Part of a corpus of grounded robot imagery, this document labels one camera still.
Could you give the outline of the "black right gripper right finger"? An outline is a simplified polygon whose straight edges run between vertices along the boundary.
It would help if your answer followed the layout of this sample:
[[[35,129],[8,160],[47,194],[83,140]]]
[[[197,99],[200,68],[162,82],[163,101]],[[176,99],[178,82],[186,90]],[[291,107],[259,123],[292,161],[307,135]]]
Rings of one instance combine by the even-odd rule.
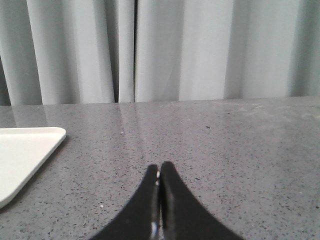
[[[161,166],[160,196],[166,240],[241,239],[203,207],[170,161],[165,161]]]

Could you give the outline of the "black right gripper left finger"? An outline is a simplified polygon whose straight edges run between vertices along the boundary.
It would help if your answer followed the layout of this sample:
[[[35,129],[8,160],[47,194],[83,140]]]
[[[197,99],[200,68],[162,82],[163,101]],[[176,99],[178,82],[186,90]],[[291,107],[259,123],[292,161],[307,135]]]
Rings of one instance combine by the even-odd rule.
[[[160,172],[151,164],[134,195],[118,215],[92,240],[158,240]]]

